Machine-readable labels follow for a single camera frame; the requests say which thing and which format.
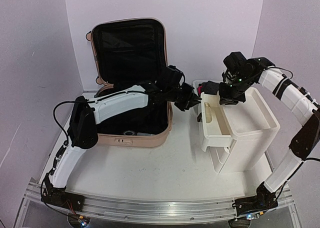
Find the magenta red cloth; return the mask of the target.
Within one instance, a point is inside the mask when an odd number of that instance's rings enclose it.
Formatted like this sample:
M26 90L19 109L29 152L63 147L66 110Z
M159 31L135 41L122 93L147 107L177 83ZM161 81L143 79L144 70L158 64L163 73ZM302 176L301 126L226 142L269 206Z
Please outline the magenta red cloth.
M199 87L197 88L197 93L198 93L198 95L200 96L202 92L203 92L203 87L202 87L202 86L199 86Z

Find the white perforated plastic basket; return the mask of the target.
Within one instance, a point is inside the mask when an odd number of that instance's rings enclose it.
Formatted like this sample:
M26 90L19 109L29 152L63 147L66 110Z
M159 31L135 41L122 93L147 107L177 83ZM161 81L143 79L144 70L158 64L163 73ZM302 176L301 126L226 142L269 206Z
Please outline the white perforated plastic basket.
M197 88L200 87L200 86L203 87L203 85L204 85L205 83L207 83L207 82L208 82L207 80L194 80L194 81L192 82L192 86L193 86L194 93L195 93L197 96L199 96L199 95L198 95L198 92L197 92Z

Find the white plastic storage bin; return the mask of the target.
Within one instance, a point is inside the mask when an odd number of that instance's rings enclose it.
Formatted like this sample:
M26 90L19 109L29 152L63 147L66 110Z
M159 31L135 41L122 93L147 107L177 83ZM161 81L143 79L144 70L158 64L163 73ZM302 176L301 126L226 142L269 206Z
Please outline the white plastic storage bin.
M256 88L250 87L245 98L236 105L218 106L222 130L231 136L231 144L211 152L217 173L250 171L280 130L278 120Z

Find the beige hard-shell suitcase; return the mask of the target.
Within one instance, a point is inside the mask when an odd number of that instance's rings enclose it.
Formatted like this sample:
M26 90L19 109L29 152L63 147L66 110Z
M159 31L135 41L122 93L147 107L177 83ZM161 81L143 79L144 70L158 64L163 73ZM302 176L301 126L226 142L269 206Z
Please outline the beige hard-shell suitcase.
M97 97L128 91L130 98L153 88L166 68L166 32L155 18L132 18L96 25L86 34L97 69ZM172 128L168 101L135 108L97 126L98 144L154 148L162 145Z

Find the small perfume bottle silver cap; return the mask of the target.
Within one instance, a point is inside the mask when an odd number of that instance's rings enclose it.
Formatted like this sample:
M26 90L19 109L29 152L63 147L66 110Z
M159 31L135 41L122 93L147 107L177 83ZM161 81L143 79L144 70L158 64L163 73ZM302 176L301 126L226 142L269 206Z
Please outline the small perfume bottle silver cap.
M208 102L204 103L204 111L205 111L206 123L209 124L212 122L213 116L212 116L211 105Z

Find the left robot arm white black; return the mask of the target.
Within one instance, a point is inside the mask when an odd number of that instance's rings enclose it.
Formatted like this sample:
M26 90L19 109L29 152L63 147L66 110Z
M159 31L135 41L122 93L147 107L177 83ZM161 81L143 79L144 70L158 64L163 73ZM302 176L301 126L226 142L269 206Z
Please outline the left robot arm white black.
M67 202L61 190L78 160L98 143L97 126L116 115L145 107L154 108L163 102L173 102L182 112L201 102L194 88L185 82L185 75L173 65L164 69L156 81L144 80L131 87L100 97L79 96L72 100L72 113L68 129L64 129L65 141L57 151L53 165L43 179L49 189L48 199L57 207Z

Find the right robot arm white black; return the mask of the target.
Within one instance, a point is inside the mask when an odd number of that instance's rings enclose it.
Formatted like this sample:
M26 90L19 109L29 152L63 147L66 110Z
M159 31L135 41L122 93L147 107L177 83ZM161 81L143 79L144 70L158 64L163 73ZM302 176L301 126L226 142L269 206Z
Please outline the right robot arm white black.
M262 210L300 168L320 140L320 105L293 73L266 57L230 53L220 82L197 86L203 150L219 173L251 170L263 153L287 145L283 158L241 206Z

